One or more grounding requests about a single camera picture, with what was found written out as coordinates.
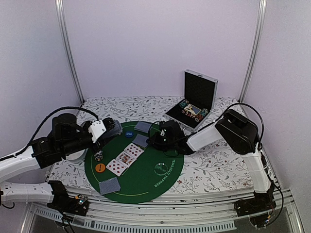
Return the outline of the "short green chip row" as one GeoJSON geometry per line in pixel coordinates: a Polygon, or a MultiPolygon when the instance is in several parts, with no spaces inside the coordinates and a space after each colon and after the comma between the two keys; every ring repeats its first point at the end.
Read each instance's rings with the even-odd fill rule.
{"type": "Polygon", "coordinates": [[[189,101],[186,100],[186,99],[182,100],[182,101],[179,103],[179,106],[180,106],[181,109],[186,108],[188,105],[189,105],[189,101]]]}

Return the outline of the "white ceramic bowl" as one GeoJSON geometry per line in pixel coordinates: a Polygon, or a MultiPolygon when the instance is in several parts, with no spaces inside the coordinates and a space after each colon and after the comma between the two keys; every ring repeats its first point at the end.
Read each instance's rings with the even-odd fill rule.
{"type": "Polygon", "coordinates": [[[66,158],[69,161],[76,162],[78,160],[83,159],[85,157],[85,155],[86,155],[86,150],[81,150],[81,151],[75,152],[73,154],[70,154],[66,158]]]}

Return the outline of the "blue small blind button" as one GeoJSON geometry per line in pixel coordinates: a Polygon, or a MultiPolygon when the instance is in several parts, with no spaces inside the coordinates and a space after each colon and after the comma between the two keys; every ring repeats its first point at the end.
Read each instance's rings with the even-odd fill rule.
{"type": "Polygon", "coordinates": [[[132,138],[132,137],[134,136],[134,132],[132,132],[132,131],[127,131],[127,132],[125,133],[125,136],[126,136],[127,138],[132,138]]]}

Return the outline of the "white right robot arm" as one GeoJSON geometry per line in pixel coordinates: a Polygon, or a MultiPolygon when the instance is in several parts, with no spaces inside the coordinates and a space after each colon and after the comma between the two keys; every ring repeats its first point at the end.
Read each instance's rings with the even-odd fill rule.
{"type": "Polygon", "coordinates": [[[189,135],[185,135],[173,120],[160,122],[159,129],[159,132],[148,135],[150,145],[157,150],[175,149],[183,155],[193,154],[223,140],[241,156],[250,173],[254,192],[259,194],[252,199],[253,210],[261,212],[270,204],[270,197],[266,193],[273,188],[273,182],[263,157],[263,131],[253,121],[234,109],[227,109],[213,123],[189,135]]]}

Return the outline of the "right aluminium frame post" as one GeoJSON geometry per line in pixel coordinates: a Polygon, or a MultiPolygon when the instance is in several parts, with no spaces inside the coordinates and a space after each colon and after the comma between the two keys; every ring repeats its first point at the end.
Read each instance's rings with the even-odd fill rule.
{"type": "Polygon", "coordinates": [[[239,95],[239,102],[244,102],[248,87],[250,85],[250,81],[251,81],[252,73],[255,67],[256,57],[257,57],[257,53],[258,53],[258,49],[260,45],[260,39],[261,39],[263,27],[264,27],[266,7],[267,7],[267,0],[260,0],[253,45],[252,45],[244,81],[242,84],[242,89],[239,95]]]}

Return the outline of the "aluminium poker chip case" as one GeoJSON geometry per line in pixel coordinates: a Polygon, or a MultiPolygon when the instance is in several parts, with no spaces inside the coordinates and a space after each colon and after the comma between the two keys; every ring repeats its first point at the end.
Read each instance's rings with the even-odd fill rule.
{"type": "Polygon", "coordinates": [[[209,114],[202,121],[196,122],[194,118],[185,116],[182,113],[183,109],[179,106],[182,100],[180,100],[165,113],[165,118],[174,120],[188,131],[193,132],[198,130],[211,114],[215,103],[218,80],[189,69],[184,71],[184,78],[184,96],[182,100],[188,100],[189,104],[201,110],[204,108],[209,109],[209,114]]]}

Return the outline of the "clear dealer button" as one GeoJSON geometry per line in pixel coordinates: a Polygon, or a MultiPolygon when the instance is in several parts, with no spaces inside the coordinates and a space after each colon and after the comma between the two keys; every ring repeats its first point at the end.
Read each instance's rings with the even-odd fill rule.
{"type": "Polygon", "coordinates": [[[154,167],[154,172],[158,176],[164,176],[168,172],[168,167],[165,163],[157,163],[154,167]]]}

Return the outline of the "long mixed chip row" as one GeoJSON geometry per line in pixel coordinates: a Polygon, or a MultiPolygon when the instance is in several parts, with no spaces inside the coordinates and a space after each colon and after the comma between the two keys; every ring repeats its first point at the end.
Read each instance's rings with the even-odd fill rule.
{"type": "Polygon", "coordinates": [[[209,114],[209,109],[202,109],[196,116],[195,116],[195,121],[200,122],[202,121],[207,115],[209,114]]]}

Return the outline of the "red dice row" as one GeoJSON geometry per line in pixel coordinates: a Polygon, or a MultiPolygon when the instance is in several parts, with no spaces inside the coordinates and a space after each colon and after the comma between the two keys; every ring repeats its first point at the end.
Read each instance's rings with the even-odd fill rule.
{"type": "Polygon", "coordinates": [[[192,112],[182,110],[182,113],[187,117],[196,118],[196,114],[193,114],[192,112]]]}

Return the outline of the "front aluminium rail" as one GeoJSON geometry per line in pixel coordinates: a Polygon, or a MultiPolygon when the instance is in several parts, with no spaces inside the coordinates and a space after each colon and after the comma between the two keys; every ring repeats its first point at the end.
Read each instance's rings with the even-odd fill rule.
{"type": "Polygon", "coordinates": [[[74,216],[67,231],[77,233],[301,233],[304,231],[289,189],[274,193],[276,209],[269,226],[259,228],[266,216],[259,212],[238,216],[234,203],[250,199],[250,188],[220,193],[165,194],[150,202],[123,204],[108,200],[96,191],[69,188],[85,194],[89,210],[74,216]]]}

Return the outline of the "orange big blind button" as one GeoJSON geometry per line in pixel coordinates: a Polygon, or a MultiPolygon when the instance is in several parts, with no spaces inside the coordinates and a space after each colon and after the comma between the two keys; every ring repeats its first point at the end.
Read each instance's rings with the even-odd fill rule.
{"type": "Polygon", "coordinates": [[[98,173],[103,173],[105,169],[106,169],[106,166],[103,163],[99,163],[95,166],[95,171],[98,173]]]}

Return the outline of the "aluminium frame post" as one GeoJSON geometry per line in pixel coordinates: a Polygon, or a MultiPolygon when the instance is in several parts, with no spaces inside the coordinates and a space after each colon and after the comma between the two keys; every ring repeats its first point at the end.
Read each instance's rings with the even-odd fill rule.
{"type": "Polygon", "coordinates": [[[69,71],[72,77],[73,85],[74,85],[80,104],[83,104],[85,102],[85,98],[84,98],[81,84],[78,78],[78,74],[77,74],[77,70],[75,67],[75,62],[74,62],[74,58],[73,58],[73,54],[72,54],[72,50],[70,46],[69,34],[68,34],[65,11],[64,11],[64,1],[55,0],[55,7],[56,7],[56,14],[57,14],[57,19],[59,23],[60,33],[61,33],[61,37],[63,40],[64,50],[65,50],[65,54],[66,54],[66,58],[67,58],[68,66],[69,66],[69,71]]]}
{"type": "Polygon", "coordinates": [[[257,57],[257,53],[258,53],[258,49],[260,45],[260,39],[261,39],[263,27],[264,27],[266,7],[267,7],[267,0],[260,0],[253,45],[252,45],[244,81],[242,84],[242,89],[239,95],[239,102],[244,102],[248,87],[250,85],[250,81],[251,81],[252,73],[255,67],[256,57],[257,57]]]}

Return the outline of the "left aluminium frame post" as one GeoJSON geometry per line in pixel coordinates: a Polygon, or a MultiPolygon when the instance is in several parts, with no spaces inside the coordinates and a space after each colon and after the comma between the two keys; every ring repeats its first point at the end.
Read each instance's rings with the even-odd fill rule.
{"type": "Polygon", "coordinates": [[[85,98],[84,98],[81,84],[78,78],[78,74],[77,74],[77,70],[75,67],[75,62],[74,62],[74,58],[73,58],[73,54],[72,54],[72,50],[70,46],[69,34],[68,34],[65,11],[64,11],[64,1],[55,0],[55,7],[56,7],[56,14],[57,14],[57,19],[59,23],[60,33],[61,33],[61,37],[63,40],[64,50],[65,50],[65,54],[66,54],[66,58],[67,58],[68,66],[69,66],[69,71],[72,77],[73,85],[74,85],[80,104],[83,104],[85,102],[85,98]]]}

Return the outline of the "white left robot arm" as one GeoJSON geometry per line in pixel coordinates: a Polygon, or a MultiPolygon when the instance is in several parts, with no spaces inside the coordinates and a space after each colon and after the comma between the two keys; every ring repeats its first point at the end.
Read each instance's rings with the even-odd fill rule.
{"type": "Polygon", "coordinates": [[[23,149],[0,160],[0,202],[54,202],[62,211],[72,207],[63,184],[51,181],[39,184],[14,184],[8,179],[31,170],[43,169],[83,150],[98,152],[104,146],[104,135],[114,127],[112,118],[88,121],[83,126],[70,113],[52,119],[52,130],[46,137],[31,140],[23,149]]]}

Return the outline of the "green round poker mat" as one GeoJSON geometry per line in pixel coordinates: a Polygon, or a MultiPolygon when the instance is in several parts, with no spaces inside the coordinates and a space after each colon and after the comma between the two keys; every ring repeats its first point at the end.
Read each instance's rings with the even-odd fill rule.
{"type": "Polygon", "coordinates": [[[175,184],[178,184],[184,166],[184,155],[178,154],[177,151],[162,152],[148,146],[143,149],[144,153],[121,176],[116,176],[108,169],[105,169],[103,173],[96,172],[95,166],[97,164],[103,163],[106,166],[126,146],[132,143],[137,134],[147,136],[146,133],[134,130],[137,123],[138,121],[121,123],[122,134],[113,138],[103,147],[103,159],[100,162],[95,161],[91,151],[88,151],[85,156],[85,173],[92,188],[99,193],[99,182],[117,177],[121,190],[103,196],[120,203],[137,204],[158,198],[175,184]],[[134,136],[127,138],[125,136],[127,131],[134,132],[134,136]],[[158,176],[155,174],[154,167],[157,163],[167,165],[168,172],[166,175],[158,176]]]}

